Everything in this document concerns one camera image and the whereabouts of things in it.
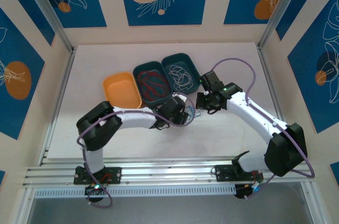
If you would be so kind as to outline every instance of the metal bracket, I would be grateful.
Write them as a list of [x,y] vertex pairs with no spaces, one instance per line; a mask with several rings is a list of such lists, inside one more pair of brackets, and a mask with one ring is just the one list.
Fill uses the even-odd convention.
[[258,171],[242,172],[237,174],[233,165],[217,165],[215,166],[217,182],[262,182],[264,177]]
[[[105,167],[94,174],[94,177],[102,184],[120,184],[121,167]],[[84,167],[76,167],[74,184],[91,185],[95,183]]]

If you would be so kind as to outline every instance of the gray floor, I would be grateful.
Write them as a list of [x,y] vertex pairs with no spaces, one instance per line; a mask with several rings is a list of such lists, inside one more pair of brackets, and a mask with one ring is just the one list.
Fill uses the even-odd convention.
[[28,223],[312,223],[299,184],[269,184],[248,201],[232,195],[115,198],[110,209],[85,199],[37,199]]

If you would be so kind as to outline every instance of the teal tray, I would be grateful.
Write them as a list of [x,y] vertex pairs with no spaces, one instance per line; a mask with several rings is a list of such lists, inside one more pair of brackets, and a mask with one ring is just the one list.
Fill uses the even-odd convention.
[[198,90],[200,74],[189,55],[177,53],[167,56],[162,65],[173,91],[190,94]]
[[138,65],[133,70],[133,76],[137,82],[142,101],[148,106],[164,104],[171,98],[172,87],[162,64],[158,61]]

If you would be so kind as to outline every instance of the tangled wire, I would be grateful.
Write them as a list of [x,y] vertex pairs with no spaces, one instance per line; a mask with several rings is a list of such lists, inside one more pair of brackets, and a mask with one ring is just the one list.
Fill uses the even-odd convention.
[[187,91],[193,86],[191,75],[183,67],[171,65],[168,74],[173,75],[173,87],[176,91]]
[[[187,114],[189,114],[189,117],[187,118],[187,121],[186,123],[190,122],[193,118],[193,107],[192,106],[187,106],[186,109],[185,109],[185,112]],[[194,118],[197,118],[197,117],[200,117],[202,116],[202,113],[203,113],[203,110],[201,109],[196,109],[195,110],[195,115],[194,115]]]

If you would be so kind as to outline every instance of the red cable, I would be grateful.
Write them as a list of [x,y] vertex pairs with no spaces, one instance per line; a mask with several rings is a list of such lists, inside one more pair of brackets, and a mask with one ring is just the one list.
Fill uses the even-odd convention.
[[140,86],[140,93],[145,101],[157,101],[170,94],[171,87],[166,77],[158,72],[140,72],[137,76],[137,83]]

